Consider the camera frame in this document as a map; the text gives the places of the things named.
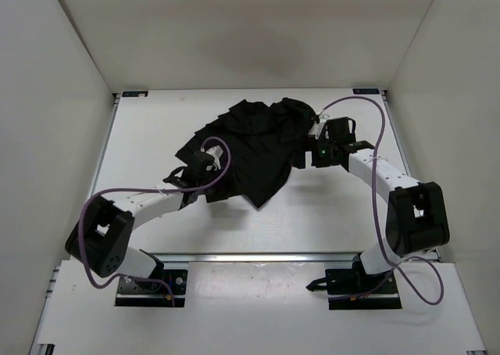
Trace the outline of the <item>black pleated skirt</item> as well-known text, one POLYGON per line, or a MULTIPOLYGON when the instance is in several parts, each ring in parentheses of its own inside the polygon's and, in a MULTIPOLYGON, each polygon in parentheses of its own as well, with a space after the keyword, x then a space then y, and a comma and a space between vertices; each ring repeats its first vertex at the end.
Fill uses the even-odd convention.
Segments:
POLYGON ((230 169, 207 200, 242 195, 260 208, 287 182, 315 116, 310 105, 296 99, 283 98, 271 106, 242 100, 197 130, 176 158, 189 163, 203 142, 208 149, 218 145, 208 138, 221 138, 230 150, 230 169))

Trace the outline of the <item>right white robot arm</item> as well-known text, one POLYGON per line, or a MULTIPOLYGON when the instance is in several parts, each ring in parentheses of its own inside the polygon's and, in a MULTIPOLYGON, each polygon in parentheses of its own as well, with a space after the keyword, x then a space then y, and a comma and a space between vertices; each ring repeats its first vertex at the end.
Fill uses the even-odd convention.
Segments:
POLYGON ((372 144, 358 141, 355 121, 348 117, 314 118, 300 145, 295 166, 305 168, 311 153, 316 168, 341 166, 372 188, 372 197, 387 204, 385 230, 375 246, 359 255, 360 267, 350 274, 353 289, 369 292, 378 275, 406 257, 443 246, 450 240, 448 218, 441 187, 423 183, 380 158, 372 144))

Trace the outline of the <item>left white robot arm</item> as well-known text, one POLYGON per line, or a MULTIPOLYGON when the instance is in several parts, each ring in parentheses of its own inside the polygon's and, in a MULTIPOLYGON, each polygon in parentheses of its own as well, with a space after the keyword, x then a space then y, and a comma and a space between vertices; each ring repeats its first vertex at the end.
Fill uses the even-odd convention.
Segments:
POLYGON ((101 278, 118 274, 136 279, 144 290, 158 289, 163 283, 163 264, 152 254, 129 246, 133 231, 194 203, 222 179, 231 162, 230 154, 219 145, 191 157, 156 188, 121 188, 128 194, 121 200, 107 199, 102 193, 89 200, 65 250, 86 263, 90 274, 101 278))

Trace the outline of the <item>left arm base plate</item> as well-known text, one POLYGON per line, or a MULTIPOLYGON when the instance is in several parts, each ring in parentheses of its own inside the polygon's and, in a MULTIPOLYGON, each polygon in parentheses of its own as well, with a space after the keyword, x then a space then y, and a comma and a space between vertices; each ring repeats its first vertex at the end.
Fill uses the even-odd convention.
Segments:
POLYGON ((183 308, 185 304, 188 269, 164 269, 163 284, 139 282, 120 278, 116 289, 116 307, 183 308))

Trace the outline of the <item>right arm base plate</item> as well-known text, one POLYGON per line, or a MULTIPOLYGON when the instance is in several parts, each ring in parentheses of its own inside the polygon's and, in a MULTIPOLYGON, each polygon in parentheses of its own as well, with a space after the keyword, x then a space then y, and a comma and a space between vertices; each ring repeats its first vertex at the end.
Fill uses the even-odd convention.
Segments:
POLYGON ((327 268, 322 278, 305 288, 326 291, 329 310, 402 309, 394 273, 367 274, 359 261, 353 261, 350 268, 327 268))

